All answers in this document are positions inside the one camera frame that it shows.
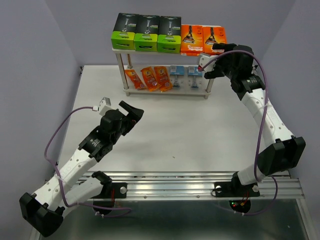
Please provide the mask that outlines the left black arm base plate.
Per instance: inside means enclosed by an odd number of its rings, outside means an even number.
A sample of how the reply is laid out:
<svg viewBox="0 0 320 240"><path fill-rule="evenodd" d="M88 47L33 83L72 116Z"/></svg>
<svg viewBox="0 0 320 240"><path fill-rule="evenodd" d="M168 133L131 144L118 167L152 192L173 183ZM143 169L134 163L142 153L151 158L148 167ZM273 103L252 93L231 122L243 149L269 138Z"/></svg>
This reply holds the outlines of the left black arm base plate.
<svg viewBox="0 0 320 240"><path fill-rule="evenodd" d="M102 188L99 195L101 199L125 199L128 184L126 182L111 182Z"/></svg>

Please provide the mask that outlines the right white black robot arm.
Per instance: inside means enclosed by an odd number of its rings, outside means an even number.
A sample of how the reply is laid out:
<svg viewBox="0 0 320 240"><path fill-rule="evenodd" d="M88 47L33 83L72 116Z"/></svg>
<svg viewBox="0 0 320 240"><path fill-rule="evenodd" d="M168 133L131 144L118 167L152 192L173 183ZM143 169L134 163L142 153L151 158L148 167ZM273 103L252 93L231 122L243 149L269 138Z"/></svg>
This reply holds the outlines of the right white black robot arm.
<svg viewBox="0 0 320 240"><path fill-rule="evenodd" d="M266 73L253 71L252 49L234 43L215 43L218 56L202 54L198 70L205 79L226 77L231 89L251 113L259 127L254 163L232 175L230 181L218 183L217 196L242 196L257 183L277 172L295 168L306 147L303 137L295 136L283 123L269 99Z"/></svg>

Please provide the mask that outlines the blue clear razor blister pack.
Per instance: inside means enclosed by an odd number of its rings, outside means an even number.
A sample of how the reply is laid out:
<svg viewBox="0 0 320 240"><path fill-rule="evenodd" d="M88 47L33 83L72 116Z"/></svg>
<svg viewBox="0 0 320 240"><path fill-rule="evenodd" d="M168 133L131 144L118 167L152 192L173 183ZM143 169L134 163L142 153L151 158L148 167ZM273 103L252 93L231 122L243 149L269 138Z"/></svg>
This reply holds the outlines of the blue clear razor blister pack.
<svg viewBox="0 0 320 240"><path fill-rule="evenodd" d="M185 67L182 65L171 65L169 67L170 81L172 88L182 90L185 88Z"/></svg>

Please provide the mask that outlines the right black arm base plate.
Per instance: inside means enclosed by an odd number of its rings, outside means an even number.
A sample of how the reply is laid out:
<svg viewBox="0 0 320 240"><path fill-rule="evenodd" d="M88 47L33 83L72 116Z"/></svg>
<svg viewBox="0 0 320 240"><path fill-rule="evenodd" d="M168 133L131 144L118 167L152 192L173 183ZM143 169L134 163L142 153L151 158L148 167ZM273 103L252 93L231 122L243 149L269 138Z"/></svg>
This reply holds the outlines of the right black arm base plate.
<svg viewBox="0 0 320 240"><path fill-rule="evenodd" d="M217 198L242 198L259 197L260 191L257 183L249 185L234 185L231 181L220 181L214 183L211 195Z"/></svg>

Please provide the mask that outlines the orange Gillette Fusion pack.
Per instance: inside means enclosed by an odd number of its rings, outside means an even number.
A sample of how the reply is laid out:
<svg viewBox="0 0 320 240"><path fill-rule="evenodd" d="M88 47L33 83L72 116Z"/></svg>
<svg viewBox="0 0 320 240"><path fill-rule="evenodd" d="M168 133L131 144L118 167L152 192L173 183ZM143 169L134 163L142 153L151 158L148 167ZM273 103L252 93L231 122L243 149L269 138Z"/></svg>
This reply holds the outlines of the orange Gillette Fusion pack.
<svg viewBox="0 0 320 240"><path fill-rule="evenodd" d="M204 52L204 37L202 25L181 25L180 54L196 57Z"/></svg>
<svg viewBox="0 0 320 240"><path fill-rule="evenodd" d="M219 44L227 44L225 28L222 26L203 26L203 49L208 55L219 55L224 49Z"/></svg>

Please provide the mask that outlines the orange BIC razor bag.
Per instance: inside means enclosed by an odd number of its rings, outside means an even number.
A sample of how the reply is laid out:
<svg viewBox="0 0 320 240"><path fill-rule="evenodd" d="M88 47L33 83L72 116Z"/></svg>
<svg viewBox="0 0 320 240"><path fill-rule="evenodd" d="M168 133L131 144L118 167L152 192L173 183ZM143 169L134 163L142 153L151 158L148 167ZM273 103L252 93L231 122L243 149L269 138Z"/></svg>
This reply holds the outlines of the orange BIC razor bag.
<svg viewBox="0 0 320 240"><path fill-rule="evenodd" d="M156 74L151 66L140 70L147 89L150 92L157 91L160 86L157 82Z"/></svg>
<svg viewBox="0 0 320 240"><path fill-rule="evenodd" d="M173 88L168 70L165 66L155 66L154 72L161 92L166 92Z"/></svg>
<svg viewBox="0 0 320 240"><path fill-rule="evenodd" d="M134 69L126 69L124 72L129 77L129 79L133 83L134 88L136 90L144 90L144 89L146 89L145 84L140 79L140 77L138 76L138 74L136 73L136 71Z"/></svg>

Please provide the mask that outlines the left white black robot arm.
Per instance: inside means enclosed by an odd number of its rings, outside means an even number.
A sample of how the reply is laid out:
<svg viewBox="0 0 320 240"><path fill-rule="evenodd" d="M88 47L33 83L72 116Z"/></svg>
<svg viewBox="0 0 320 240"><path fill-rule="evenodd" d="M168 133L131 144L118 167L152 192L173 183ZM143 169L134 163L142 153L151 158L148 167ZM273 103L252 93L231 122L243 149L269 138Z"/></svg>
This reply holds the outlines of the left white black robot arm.
<svg viewBox="0 0 320 240"><path fill-rule="evenodd" d="M113 182L104 172L96 171L87 180L77 184L89 169L111 152L119 138L128 134L143 117L142 109L124 101L119 106L127 114L112 108L107 97L98 106L84 107L99 113L100 123L81 141L61 168L44 153L44 158L54 168L53 177L33 193L26 192L19 199L22 217L43 237L56 232L64 218L79 206L90 207L103 218L115 211L120 211L121 216L131 212L129 207L115 207L117 198L126 198L127 183Z"/></svg>

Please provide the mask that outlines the black green razor box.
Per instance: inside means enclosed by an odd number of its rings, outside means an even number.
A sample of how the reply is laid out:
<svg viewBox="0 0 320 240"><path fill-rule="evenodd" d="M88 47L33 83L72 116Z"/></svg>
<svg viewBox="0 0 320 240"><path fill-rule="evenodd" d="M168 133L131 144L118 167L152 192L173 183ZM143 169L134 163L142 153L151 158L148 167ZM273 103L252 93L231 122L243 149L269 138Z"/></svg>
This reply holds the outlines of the black green razor box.
<svg viewBox="0 0 320 240"><path fill-rule="evenodd" d="M114 49L134 50L134 38L137 30L139 14L119 13L111 34Z"/></svg>
<svg viewBox="0 0 320 240"><path fill-rule="evenodd" d="M181 50L180 16L161 16L159 21L157 51L161 53L179 54Z"/></svg>

